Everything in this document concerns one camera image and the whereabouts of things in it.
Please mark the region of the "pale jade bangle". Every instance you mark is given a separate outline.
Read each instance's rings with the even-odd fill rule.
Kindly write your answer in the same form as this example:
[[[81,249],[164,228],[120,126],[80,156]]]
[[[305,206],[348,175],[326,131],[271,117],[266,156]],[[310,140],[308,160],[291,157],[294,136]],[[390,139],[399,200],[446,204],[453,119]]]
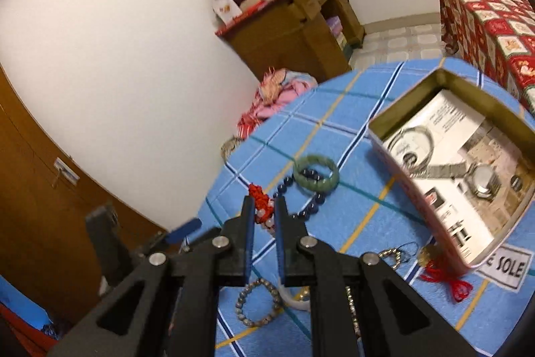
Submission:
[[[309,312],[311,310],[310,291],[307,286],[301,287],[294,292],[291,288],[279,283],[278,291],[286,306],[300,312]]]

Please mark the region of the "coin charm red tassel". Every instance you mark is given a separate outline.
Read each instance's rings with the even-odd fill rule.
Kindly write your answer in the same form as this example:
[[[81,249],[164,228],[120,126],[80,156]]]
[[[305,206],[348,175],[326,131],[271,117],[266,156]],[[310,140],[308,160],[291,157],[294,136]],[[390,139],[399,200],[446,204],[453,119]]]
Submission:
[[[427,283],[446,284],[452,299],[463,302],[468,298],[473,286],[457,275],[449,266],[439,247],[429,244],[417,253],[417,263],[423,269],[419,278]]]

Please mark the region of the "brown wooden door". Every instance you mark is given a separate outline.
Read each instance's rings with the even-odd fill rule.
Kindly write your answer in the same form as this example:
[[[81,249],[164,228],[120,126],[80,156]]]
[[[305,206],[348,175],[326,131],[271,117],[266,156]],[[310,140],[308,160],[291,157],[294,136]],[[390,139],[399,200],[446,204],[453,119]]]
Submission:
[[[50,315],[76,324],[99,301],[101,268],[85,217],[111,203],[131,249],[161,228],[88,177],[1,79],[1,274]]]

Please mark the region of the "blue plaid cloth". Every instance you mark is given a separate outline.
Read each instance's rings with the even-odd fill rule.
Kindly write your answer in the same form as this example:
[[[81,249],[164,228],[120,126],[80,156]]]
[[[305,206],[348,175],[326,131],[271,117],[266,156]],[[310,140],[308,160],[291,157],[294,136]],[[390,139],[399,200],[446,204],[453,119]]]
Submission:
[[[309,234],[341,253],[358,256],[401,247],[408,254],[397,274],[411,284],[480,356],[498,352],[521,318],[534,293],[534,258],[518,292],[481,275],[467,300],[456,303],[443,284],[418,278],[418,248],[431,235],[402,187],[372,148],[369,119],[388,107],[437,67],[444,67],[496,97],[534,129],[534,119],[500,85],[455,58],[373,65],[324,82],[262,124],[224,164],[199,210],[202,230],[221,226],[238,215],[247,186],[260,185],[272,194],[291,174],[293,160],[318,153],[335,160],[341,181],[319,211],[307,221]],[[267,326],[247,328],[238,321],[235,303],[240,290],[223,288],[219,297],[215,356],[311,356],[308,313],[285,308]]]

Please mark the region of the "silver bangle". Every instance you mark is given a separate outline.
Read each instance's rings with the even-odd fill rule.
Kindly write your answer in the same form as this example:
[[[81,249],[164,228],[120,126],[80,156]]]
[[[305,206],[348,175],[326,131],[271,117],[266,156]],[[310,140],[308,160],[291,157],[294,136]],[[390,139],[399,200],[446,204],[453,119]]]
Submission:
[[[425,126],[402,128],[390,138],[387,150],[410,175],[424,172],[434,150],[432,132]]]

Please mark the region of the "pile of pink clothes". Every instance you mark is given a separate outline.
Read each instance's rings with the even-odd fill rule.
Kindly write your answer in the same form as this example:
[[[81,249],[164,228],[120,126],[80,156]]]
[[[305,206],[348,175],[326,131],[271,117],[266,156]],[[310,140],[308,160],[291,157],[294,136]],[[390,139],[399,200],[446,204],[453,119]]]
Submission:
[[[263,122],[316,86],[316,79],[308,73],[270,68],[258,85],[249,109],[238,120],[237,137],[245,140]]]

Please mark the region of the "pink metal tin box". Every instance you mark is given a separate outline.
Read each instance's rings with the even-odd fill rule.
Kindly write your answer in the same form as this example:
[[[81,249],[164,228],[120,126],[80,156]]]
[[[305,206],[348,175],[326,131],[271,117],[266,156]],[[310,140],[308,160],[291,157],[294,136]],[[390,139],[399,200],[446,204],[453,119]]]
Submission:
[[[449,70],[433,70],[368,130],[455,275],[482,266],[534,198],[533,128]]]

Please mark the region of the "printed paper in tin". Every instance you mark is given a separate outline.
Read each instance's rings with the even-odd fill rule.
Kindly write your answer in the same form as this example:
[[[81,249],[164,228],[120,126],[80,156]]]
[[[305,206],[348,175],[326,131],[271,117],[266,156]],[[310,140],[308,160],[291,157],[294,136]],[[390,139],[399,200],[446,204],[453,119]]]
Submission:
[[[383,145],[470,268],[502,243],[533,198],[534,166],[451,91],[438,92]]]

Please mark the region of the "silver wrist watch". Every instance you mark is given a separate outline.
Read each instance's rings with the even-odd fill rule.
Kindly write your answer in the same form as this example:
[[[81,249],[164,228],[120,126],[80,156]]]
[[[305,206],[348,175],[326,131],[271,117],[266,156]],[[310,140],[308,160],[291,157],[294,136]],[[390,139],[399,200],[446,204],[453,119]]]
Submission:
[[[502,182],[492,166],[483,163],[465,161],[455,164],[428,166],[427,169],[412,178],[462,178],[475,197],[493,201],[498,195]]]

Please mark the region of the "brown wooden desk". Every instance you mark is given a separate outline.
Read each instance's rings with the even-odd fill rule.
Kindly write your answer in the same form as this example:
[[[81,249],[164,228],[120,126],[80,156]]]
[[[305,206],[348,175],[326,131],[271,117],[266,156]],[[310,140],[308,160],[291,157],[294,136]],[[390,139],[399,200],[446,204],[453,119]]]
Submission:
[[[270,70],[308,73],[319,83],[350,71],[365,29],[349,0],[273,0],[224,25],[216,36],[256,79]]]

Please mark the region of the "white product box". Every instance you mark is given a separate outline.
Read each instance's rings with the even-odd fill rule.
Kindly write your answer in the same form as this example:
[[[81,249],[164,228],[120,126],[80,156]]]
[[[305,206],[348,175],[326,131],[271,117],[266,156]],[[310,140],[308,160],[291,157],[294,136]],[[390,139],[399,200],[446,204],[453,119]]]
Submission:
[[[215,28],[228,25],[241,16],[242,11],[234,0],[205,0],[210,23]]]

